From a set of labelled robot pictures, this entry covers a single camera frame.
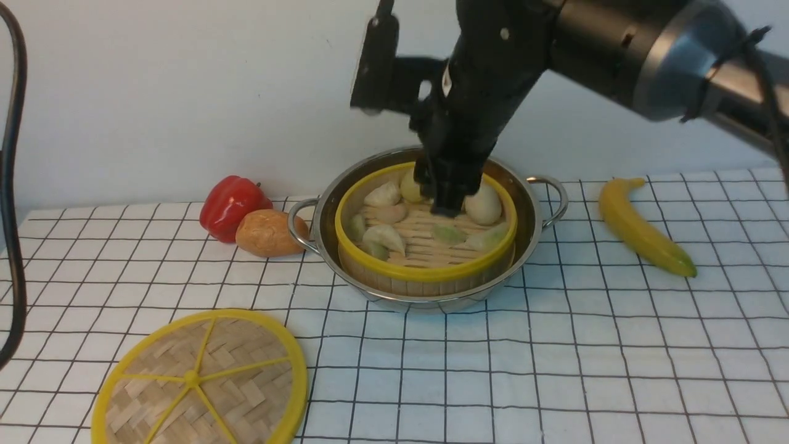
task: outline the yellow banana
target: yellow banana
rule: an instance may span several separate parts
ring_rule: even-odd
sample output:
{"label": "yellow banana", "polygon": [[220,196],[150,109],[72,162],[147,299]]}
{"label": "yellow banana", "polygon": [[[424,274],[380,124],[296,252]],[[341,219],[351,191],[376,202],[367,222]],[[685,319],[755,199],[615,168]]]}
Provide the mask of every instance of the yellow banana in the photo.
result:
{"label": "yellow banana", "polygon": [[600,215],[611,231],[631,250],[654,266],[684,277],[696,277],[696,265],[688,253],[653,227],[630,203],[630,192],[645,180],[612,179],[600,192]]}

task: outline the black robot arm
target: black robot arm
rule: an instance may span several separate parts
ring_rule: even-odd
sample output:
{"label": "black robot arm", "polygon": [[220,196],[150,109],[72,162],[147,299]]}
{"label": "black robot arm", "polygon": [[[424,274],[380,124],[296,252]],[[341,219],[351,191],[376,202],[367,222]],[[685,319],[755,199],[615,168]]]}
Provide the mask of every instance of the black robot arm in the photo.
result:
{"label": "black robot arm", "polygon": [[[397,56],[393,3],[382,0],[368,23],[350,105],[410,117],[424,146],[415,179],[434,213],[455,216],[477,192],[546,70],[654,122],[708,119],[789,177],[789,62],[757,51],[764,33],[745,32],[717,0],[456,0],[461,32],[446,59]],[[420,100],[423,81],[432,89]]]}

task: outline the pot handle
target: pot handle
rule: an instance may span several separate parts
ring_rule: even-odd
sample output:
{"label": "pot handle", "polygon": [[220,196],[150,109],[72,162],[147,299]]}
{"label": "pot handle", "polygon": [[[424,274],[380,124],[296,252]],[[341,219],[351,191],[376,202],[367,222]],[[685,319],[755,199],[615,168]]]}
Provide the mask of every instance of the pot handle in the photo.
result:
{"label": "pot handle", "polygon": [[309,239],[304,239],[301,237],[298,231],[296,231],[297,213],[306,207],[316,205],[318,205],[318,199],[306,199],[304,201],[296,202],[296,205],[294,205],[293,208],[291,208],[288,212],[288,232],[290,233],[290,237],[292,237],[299,245],[320,256],[320,251],[318,251],[318,247],[315,246],[315,243]]}
{"label": "pot handle", "polygon": [[543,222],[543,229],[548,228],[557,221],[561,220],[564,216],[564,213],[567,212],[567,206],[570,204],[570,198],[567,196],[567,190],[564,188],[564,185],[562,185],[559,180],[554,179],[549,175],[534,175],[532,177],[526,178],[526,182],[544,183],[546,185],[552,186],[554,189],[556,189],[556,191],[559,192],[559,207],[548,220]]}

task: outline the dumpling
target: dumpling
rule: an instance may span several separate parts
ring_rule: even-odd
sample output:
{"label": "dumpling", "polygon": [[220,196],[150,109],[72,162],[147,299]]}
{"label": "dumpling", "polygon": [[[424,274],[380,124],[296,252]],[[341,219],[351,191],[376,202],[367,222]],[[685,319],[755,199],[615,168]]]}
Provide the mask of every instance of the dumpling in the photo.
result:
{"label": "dumpling", "polygon": [[464,200],[466,214],[479,225],[493,225],[501,217],[501,200],[492,186],[483,182],[473,196]]}
{"label": "dumpling", "polygon": [[362,243],[361,249],[378,260],[386,261],[389,259],[389,250],[379,243],[365,242]]}
{"label": "dumpling", "polygon": [[379,243],[390,251],[397,251],[406,255],[406,242],[400,237],[400,233],[391,225],[376,225],[365,231],[362,237],[364,243]]}
{"label": "dumpling", "polygon": [[435,224],[433,225],[433,239],[448,246],[464,243],[468,235],[460,231],[454,225]]}
{"label": "dumpling", "polygon": [[472,250],[487,253],[501,243],[508,229],[509,224],[507,222],[502,222],[487,231],[469,236],[464,245]]}
{"label": "dumpling", "polygon": [[361,213],[358,213],[356,216],[352,217],[346,230],[346,234],[352,241],[360,242],[361,238],[365,235],[365,231],[367,231],[365,217],[362,216]]}
{"label": "dumpling", "polygon": [[402,198],[412,204],[418,204],[424,200],[419,184],[413,180],[413,168],[409,169],[405,175],[402,176],[400,180],[400,193],[402,194]]}
{"label": "dumpling", "polygon": [[365,196],[365,205],[392,206],[400,202],[400,189],[394,182],[386,182]]}
{"label": "dumpling", "polygon": [[376,219],[385,224],[397,224],[408,216],[408,209],[406,204],[397,204],[395,206],[382,206],[376,210]]}

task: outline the cable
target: cable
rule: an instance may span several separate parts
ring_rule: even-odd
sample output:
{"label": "cable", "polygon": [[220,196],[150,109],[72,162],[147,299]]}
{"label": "cable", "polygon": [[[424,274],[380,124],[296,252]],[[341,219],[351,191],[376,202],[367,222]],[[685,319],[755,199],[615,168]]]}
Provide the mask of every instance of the cable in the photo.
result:
{"label": "cable", "polygon": [[[759,30],[759,33],[764,35],[769,30],[769,27],[762,28]],[[757,43],[758,40],[746,41],[745,45],[742,47],[742,52],[746,64],[749,65],[756,74],[759,89],[761,90],[761,104],[764,109],[765,117],[767,118],[770,138],[776,150],[778,162],[783,170],[783,181],[786,184],[787,192],[789,192],[789,149],[787,149],[786,145],[786,136],[781,134],[781,111],[778,106],[778,98],[776,96],[776,88],[772,80],[772,75],[767,69],[765,60],[761,57],[759,50],[756,48]]]}
{"label": "cable", "polygon": [[0,17],[6,22],[13,45],[13,86],[6,116],[6,133],[0,154],[0,212],[2,212],[3,234],[6,237],[8,261],[11,268],[13,291],[13,314],[8,339],[0,349],[0,371],[17,352],[27,318],[28,295],[24,278],[24,264],[17,230],[17,211],[13,201],[13,165],[17,154],[17,140],[22,123],[24,92],[28,83],[28,52],[19,22],[11,11],[0,2]]}

